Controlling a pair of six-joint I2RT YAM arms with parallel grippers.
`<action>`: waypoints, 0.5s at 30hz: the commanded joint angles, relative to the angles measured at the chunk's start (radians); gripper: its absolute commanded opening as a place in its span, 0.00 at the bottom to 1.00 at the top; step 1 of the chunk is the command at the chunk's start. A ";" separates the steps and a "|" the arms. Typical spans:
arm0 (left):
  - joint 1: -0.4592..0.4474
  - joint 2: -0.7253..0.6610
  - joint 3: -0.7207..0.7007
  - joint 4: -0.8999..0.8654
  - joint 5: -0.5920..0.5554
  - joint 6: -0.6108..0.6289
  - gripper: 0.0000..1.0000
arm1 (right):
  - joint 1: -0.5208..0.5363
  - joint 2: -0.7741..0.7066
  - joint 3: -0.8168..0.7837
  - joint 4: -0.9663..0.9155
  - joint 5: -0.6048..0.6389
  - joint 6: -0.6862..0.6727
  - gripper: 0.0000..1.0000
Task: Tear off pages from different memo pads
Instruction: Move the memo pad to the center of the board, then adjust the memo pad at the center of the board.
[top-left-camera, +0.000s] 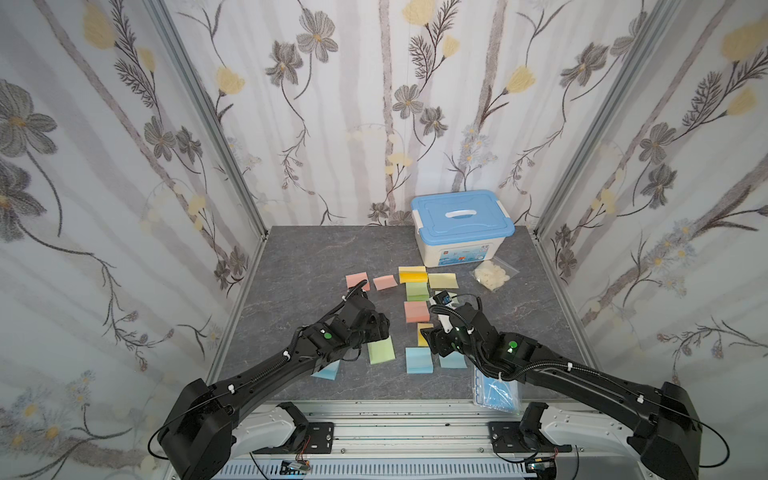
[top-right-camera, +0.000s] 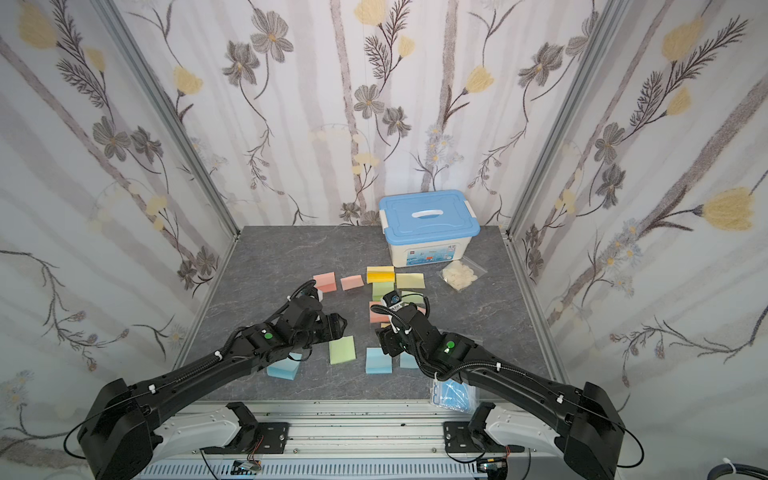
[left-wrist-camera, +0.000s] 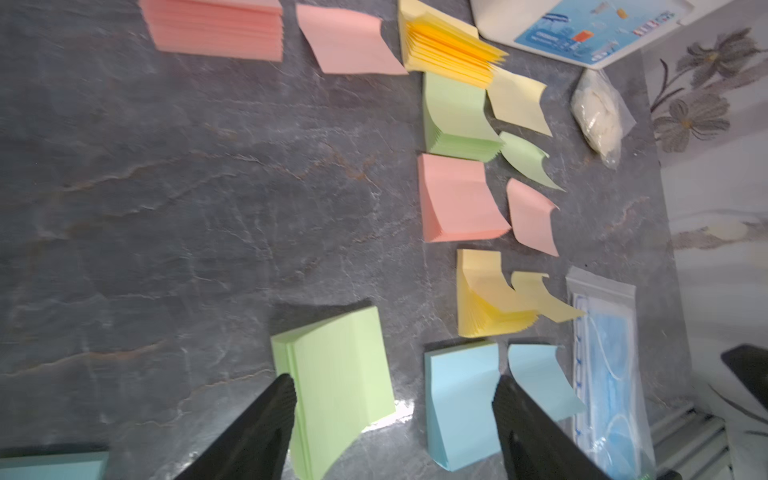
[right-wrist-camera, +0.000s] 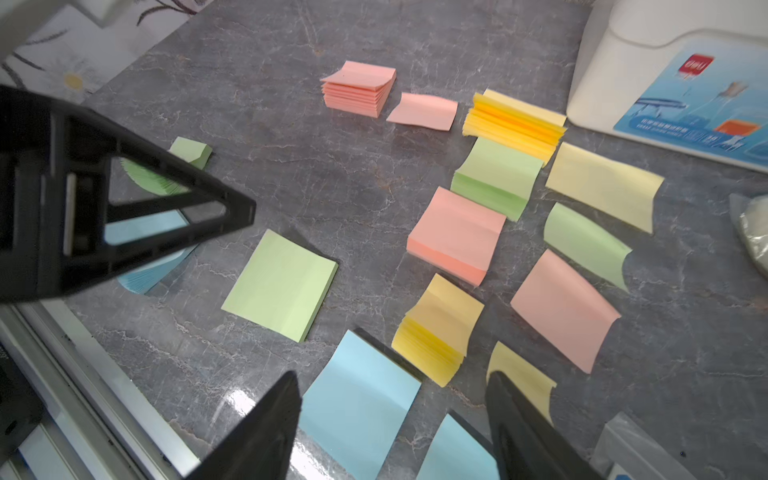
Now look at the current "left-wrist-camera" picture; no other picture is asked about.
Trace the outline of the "torn green memo page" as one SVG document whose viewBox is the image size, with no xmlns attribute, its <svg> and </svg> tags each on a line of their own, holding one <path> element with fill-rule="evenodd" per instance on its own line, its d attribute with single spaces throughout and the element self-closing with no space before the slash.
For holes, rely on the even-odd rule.
<svg viewBox="0 0 768 480">
<path fill-rule="evenodd" d="M 513 168 L 540 185 L 563 191 L 544 170 L 543 160 L 549 157 L 546 151 L 508 132 L 501 132 L 499 137 L 503 142 L 501 153 Z"/>
</svg>

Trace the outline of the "torn yellow memo page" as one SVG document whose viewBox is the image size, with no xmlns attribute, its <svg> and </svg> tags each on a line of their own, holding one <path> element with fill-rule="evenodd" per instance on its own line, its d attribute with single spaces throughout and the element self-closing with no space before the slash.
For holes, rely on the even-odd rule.
<svg viewBox="0 0 768 480">
<path fill-rule="evenodd" d="M 540 104 L 546 88 L 538 80 L 496 67 L 487 93 L 496 119 L 552 136 Z"/>
</svg>

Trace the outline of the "yellow memo pad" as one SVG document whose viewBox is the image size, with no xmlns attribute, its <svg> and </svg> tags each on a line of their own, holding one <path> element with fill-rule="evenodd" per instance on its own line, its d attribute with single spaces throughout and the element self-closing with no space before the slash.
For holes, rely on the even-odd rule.
<svg viewBox="0 0 768 480">
<path fill-rule="evenodd" d="M 479 38 L 476 27 L 418 0 L 398 2 L 403 64 L 482 89 L 507 53 Z"/>
<path fill-rule="evenodd" d="M 498 251 L 457 251 L 458 334 L 479 338 L 521 332 L 538 318 L 535 303 L 502 274 Z"/>
</svg>

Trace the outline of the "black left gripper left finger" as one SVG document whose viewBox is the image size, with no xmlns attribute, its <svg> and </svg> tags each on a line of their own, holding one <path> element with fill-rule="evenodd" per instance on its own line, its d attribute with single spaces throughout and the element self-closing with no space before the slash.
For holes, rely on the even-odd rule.
<svg viewBox="0 0 768 480">
<path fill-rule="evenodd" d="M 268 388 L 185 468 L 180 479 L 279 479 L 295 422 L 292 377 L 279 375 Z"/>
</svg>

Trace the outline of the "pink memo pad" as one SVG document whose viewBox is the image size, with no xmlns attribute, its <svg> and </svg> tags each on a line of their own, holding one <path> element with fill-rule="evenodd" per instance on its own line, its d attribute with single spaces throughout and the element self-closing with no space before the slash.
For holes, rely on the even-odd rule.
<svg viewBox="0 0 768 480">
<path fill-rule="evenodd" d="M 489 240 L 511 230 L 486 183 L 483 163 L 424 153 L 418 173 L 425 242 Z"/>
<path fill-rule="evenodd" d="M 278 1 L 140 0 L 138 4 L 160 51 L 283 59 L 283 8 Z"/>
</svg>

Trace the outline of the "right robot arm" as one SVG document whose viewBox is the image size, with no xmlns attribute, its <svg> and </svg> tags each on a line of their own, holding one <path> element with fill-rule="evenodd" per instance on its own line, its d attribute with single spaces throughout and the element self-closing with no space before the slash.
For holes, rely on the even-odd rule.
<svg viewBox="0 0 768 480">
<path fill-rule="evenodd" d="M 721 354 L 721 360 L 742 385 L 767 409 L 768 351 L 765 348 L 742 344 Z"/>
</svg>

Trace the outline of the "torn blue memo page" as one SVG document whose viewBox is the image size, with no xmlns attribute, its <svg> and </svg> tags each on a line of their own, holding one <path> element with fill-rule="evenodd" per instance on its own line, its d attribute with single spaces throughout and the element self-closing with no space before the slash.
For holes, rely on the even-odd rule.
<svg viewBox="0 0 768 480">
<path fill-rule="evenodd" d="M 510 344 L 510 373 L 531 399 L 553 420 L 561 421 L 586 411 L 556 358 L 557 347 L 545 344 Z"/>
</svg>

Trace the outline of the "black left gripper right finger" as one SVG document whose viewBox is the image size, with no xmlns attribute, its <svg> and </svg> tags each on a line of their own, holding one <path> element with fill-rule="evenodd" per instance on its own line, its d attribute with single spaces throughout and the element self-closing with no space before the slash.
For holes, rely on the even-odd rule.
<svg viewBox="0 0 768 480">
<path fill-rule="evenodd" d="M 512 376 L 500 377 L 492 409 L 510 479 L 608 479 Z"/>
</svg>

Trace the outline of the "green memo pad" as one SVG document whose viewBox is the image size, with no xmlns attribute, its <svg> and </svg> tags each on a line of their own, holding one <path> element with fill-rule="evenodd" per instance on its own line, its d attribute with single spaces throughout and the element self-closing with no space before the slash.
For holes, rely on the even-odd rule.
<svg viewBox="0 0 768 480">
<path fill-rule="evenodd" d="M 503 142 L 485 114 L 486 91 L 435 73 L 423 82 L 426 151 L 487 163 Z"/>
<path fill-rule="evenodd" d="M 396 410 L 378 309 L 274 335 L 271 346 L 276 373 L 290 375 L 296 391 L 294 472 L 321 479 L 363 430 Z"/>
</svg>

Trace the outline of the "torn pink memo page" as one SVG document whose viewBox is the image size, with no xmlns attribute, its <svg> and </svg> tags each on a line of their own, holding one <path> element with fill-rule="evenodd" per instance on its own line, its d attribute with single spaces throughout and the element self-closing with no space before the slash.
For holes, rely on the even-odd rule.
<svg viewBox="0 0 768 480">
<path fill-rule="evenodd" d="M 557 206 L 516 179 L 508 181 L 506 192 L 515 239 L 524 246 L 558 257 L 551 222 L 551 213 Z"/>
</svg>

